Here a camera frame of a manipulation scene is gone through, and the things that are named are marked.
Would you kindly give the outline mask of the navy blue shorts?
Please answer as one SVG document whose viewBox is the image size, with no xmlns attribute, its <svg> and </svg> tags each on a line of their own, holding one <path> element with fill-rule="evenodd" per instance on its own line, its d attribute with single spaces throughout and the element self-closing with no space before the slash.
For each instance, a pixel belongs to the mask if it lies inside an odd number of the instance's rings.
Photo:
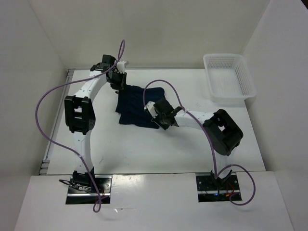
<svg viewBox="0 0 308 231">
<path fill-rule="evenodd" d="M 117 92 L 118 100 L 115 111 L 120 114 L 119 124 L 136 125 L 142 128 L 158 129 L 152 122 L 151 115 L 144 110 L 145 102 L 157 102 L 165 97 L 165 90 L 161 87 L 144 90 L 138 86 L 127 85 Z"/>
</svg>

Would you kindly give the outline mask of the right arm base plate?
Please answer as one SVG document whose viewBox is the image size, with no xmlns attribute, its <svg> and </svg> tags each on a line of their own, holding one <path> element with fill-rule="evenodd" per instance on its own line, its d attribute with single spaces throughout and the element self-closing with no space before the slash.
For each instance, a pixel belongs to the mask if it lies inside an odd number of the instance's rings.
<svg viewBox="0 0 308 231">
<path fill-rule="evenodd" d="M 242 201 L 240 186 L 235 174 L 232 174 L 218 189 L 209 173 L 195 176 L 198 202 L 224 202 L 232 196 L 234 201 Z"/>
</svg>

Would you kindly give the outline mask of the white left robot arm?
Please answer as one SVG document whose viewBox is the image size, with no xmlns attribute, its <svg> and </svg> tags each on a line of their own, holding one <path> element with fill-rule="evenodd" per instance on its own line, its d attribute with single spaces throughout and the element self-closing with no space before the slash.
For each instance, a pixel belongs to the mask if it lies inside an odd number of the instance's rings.
<svg viewBox="0 0 308 231">
<path fill-rule="evenodd" d="M 125 87 L 127 65 L 127 61 L 104 55 L 102 61 L 90 69 L 89 78 L 83 86 L 74 95 L 64 99 L 65 123 L 73 135 L 74 150 L 77 152 L 71 184 L 87 193 L 96 187 L 90 153 L 90 136 L 96 123 L 93 101 L 106 83 L 110 83 L 115 90 Z"/>
</svg>

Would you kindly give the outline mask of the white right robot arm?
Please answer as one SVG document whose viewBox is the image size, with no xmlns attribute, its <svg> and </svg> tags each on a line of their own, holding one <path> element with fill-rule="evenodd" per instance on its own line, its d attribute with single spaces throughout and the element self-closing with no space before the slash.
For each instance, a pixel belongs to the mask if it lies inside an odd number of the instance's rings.
<svg viewBox="0 0 308 231">
<path fill-rule="evenodd" d="M 204 113 L 180 106 L 173 108 L 166 99 L 160 99 L 156 103 L 149 101 L 144 109 L 151 115 L 152 121 L 164 130 L 170 126 L 202 130 L 213 157 L 211 184 L 216 189 L 222 189 L 228 184 L 233 153 L 244 134 L 225 110 Z"/>
</svg>

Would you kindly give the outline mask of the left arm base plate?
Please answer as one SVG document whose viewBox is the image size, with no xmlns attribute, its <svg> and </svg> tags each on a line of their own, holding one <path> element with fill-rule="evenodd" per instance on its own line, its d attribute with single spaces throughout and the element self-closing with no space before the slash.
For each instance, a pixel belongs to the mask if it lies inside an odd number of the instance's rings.
<svg viewBox="0 0 308 231">
<path fill-rule="evenodd" d="M 93 186 L 73 185 L 72 179 L 71 177 L 70 181 L 62 180 L 68 185 L 66 205 L 93 205 L 98 201 L 98 194 Z M 102 204 L 110 204 L 112 176 L 96 176 L 95 182 L 102 198 Z"/>
</svg>

